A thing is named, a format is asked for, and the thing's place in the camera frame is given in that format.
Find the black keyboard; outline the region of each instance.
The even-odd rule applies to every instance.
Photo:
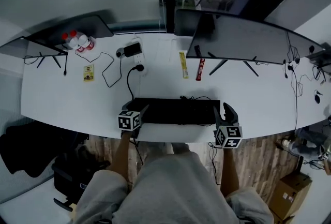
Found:
[[[214,106],[220,112],[220,100],[135,98],[127,109],[140,112],[144,123],[210,125],[215,124]]]

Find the gray shirt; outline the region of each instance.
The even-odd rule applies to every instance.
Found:
[[[127,192],[121,175],[96,172],[76,207],[74,223],[273,223],[253,188],[225,199],[193,152],[145,163]]]

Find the monitor stand leg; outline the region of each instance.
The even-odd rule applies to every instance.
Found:
[[[255,71],[255,70],[254,70],[254,69],[253,69],[253,68],[247,63],[247,61],[243,61],[243,62],[246,64],[247,67],[250,68],[251,71],[253,71],[253,72],[255,73],[256,76],[259,76],[259,75],[256,73],[256,71]]]
[[[210,73],[209,76],[212,75],[216,70],[218,70],[220,67],[224,65],[225,62],[227,62],[227,59],[223,59]]]

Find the plastic bottle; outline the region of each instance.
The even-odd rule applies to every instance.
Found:
[[[77,37],[71,37],[67,33],[62,34],[62,39],[65,40],[68,47],[75,49],[77,52],[82,53],[85,51],[83,47],[78,45],[78,38]]]
[[[85,34],[72,30],[70,32],[70,35],[72,37],[77,37],[78,45],[80,45],[81,47],[83,47],[87,50],[91,50],[94,48],[94,42],[91,41],[91,39],[89,37],[87,37]]]

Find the desk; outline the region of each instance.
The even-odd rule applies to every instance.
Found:
[[[187,59],[189,79],[183,79],[179,51],[187,51],[191,38],[172,34],[139,34],[148,73],[130,74],[130,87],[136,97],[179,98],[208,96],[226,102],[238,113],[244,138],[255,138],[293,130],[295,127],[295,96],[289,78],[284,77],[280,65],[250,65],[256,75],[241,61],[229,61],[212,76],[209,72],[219,60],[207,59],[202,81],[196,81],[198,59]],[[96,57],[106,51],[115,58],[118,48],[124,47],[133,35],[116,35],[97,39]],[[61,65],[65,58],[58,57]],[[122,79],[108,88],[101,72],[110,63],[107,55],[93,62],[95,81],[83,82],[83,67],[87,61],[69,51],[67,76],[52,59],[45,59],[37,69],[37,63],[25,65],[22,85],[21,113],[35,120],[78,132],[103,137],[119,138],[117,115],[122,105],[131,99],[126,85],[126,75],[134,66],[133,58],[122,59]],[[295,69],[298,81],[301,75],[312,78],[312,65],[302,58]],[[119,77],[119,59],[104,73],[108,83]],[[320,85],[302,77],[303,95],[298,98],[297,128],[326,119],[330,114],[331,83]],[[323,94],[321,103],[314,100],[314,90]],[[215,126],[144,124],[139,140],[156,142],[213,142]]]

